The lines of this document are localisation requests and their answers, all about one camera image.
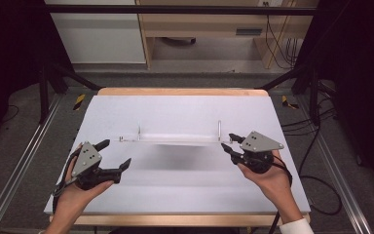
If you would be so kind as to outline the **light wooden desk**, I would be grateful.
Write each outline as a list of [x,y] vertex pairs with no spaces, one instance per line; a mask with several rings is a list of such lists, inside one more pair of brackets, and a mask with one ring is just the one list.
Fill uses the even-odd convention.
[[[319,0],[135,0],[138,6],[228,6],[314,8]],[[280,44],[286,38],[303,39],[311,24],[310,16],[264,15],[185,15],[141,14],[143,35],[147,38],[238,37],[251,38],[265,68],[280,57]],[[237,36],[237,28],[262,28],[260,36]]]

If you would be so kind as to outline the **black metal stand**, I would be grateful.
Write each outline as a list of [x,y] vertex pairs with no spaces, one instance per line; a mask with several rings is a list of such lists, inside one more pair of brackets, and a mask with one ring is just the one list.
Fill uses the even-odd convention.
[[67,69],[60,64],[48,63],[44,65],[39,72],[39,94],[41,107],[40,124],[44,123],[50,115],[48,85],[51,85],[57,94],[65,94],[68,90],[68,86],[64,81],[64,77],[69,77],[92,91],[99,91],[102,89],[101,86],[98,86],[88,79],[78,75],[75,71]]
[[302,64],[296,66],[292,70],[284,73],[279,78],[258,87],[258,90],[270,91],[277,85],[287,81],[289,79],[295,78],[295,82],[291,87],[291,92],[295,95],[301,95],[310,89],[309,97],[309,117],[313,121],[315,126],[319,126],[319,114],[318,114],[318,73],[309,65]]

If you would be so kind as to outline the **aluminium floor rail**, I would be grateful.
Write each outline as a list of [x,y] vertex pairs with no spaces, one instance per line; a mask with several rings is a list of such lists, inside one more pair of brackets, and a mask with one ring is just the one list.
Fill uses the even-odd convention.
[[363,214],[351,187],[338,167],[323,135],[318,127],[312,127],[312,130],[315,132],[313,146],[318,151],[318,155],[320,156],[323,165],[326,167],[328,176],[341,197],[341,203],[355,233],[372,234],[370,225]]
[[56,115],[59,107],[59,103],[62,101],[61,95],[54,95],[53,101],[49,107],[49,113],[47,117],[44,118],[42,123],[39,123],[34,130],[32,137],[30,138],[28,144],[24,147],[22,154],[17,161],[16,166],[11,172],[10,177],[7,179],[4,188],[0,192],[0,221],[3,215],[8,209],[19,185],[32,162],[36,151],[38,150],[48,128]]

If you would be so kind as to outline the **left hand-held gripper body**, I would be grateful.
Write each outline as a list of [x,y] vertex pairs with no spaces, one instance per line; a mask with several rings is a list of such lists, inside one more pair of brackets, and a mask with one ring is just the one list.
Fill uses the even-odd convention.
[[76,158],[71,173],[71,178],[66,181],[63,177],[61,182],[56,186],[56,191],[62,191],[66,186],[76,182],[83,190],[89,190],[104,181],[112,180],[119,183],[120,176],[113,176],[113,169],[102,169],[99,165],[102,156],[94,150],[94,145],[85,141],[83,145],[71,154],[71,158]]

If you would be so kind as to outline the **person's right hand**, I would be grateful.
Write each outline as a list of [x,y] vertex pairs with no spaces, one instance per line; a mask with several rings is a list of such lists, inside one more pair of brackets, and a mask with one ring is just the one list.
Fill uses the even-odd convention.
[[248,167],[238,164],[243,176],[259,186],[263,194],[278,207],[296,205],[287,173],[273,166],[265,174],[256,174]]

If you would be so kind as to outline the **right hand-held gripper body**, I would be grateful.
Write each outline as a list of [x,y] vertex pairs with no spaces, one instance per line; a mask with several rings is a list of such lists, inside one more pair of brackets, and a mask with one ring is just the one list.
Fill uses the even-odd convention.
[[238,143],[243,151],[241,163],[257,174],[264,174],[273,166],[273,150],[283,149],[282,143],[255,131],[248,136],[240,136]]

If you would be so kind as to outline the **black horizontal frame bar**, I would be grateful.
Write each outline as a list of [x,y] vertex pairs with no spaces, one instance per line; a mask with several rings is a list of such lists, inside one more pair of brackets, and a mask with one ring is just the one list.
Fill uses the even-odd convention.
[[228,6],[45,5],[50,13],[314,16],[316,8]]

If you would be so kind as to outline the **person's left hand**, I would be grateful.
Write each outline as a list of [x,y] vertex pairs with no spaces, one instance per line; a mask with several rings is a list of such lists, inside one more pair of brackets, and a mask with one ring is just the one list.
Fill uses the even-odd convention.
[[83,190],[75,184],[66,186],[58,198],[53,219],[73,220],[75,222],[88,203],[112,184],[112,180],[107,180],[89,190]]

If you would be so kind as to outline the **white cabinet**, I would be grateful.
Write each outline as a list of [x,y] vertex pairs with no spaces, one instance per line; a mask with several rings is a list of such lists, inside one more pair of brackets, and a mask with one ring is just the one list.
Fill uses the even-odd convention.
[[145,62],[137,14],[51,16],[73,64]]

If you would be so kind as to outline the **grey desk label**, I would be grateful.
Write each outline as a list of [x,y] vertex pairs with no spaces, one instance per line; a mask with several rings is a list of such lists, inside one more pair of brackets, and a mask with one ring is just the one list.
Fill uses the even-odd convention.
[[263,32],[262,28],[237,28],[237,36],[260,36]]

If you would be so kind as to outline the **clear acrylic frame with posts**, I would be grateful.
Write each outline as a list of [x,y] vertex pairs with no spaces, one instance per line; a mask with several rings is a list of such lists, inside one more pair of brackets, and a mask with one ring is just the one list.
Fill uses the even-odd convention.
[[222,132],[221,121],[217,122],[217,130],[215,134],[199,135],[199,134],[145,134],[142,132],[141,125],[137,126],[137,132],[134,135],[120,135],[114,138],[118,142],[148,142],[164,145],[191,145],[199,146],[209,143],[232,143],[233,140],[228,134]]

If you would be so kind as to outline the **black curtain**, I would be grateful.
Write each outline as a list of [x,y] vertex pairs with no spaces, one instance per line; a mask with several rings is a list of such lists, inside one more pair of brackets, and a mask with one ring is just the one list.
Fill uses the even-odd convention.
[[72,64],[45,0],[0,0],[0,124],[12,93],[39,82],[52,64]]
[[318,0],[318,9],[298,61],[334,82],[347,135],[374,171],[374,0]]

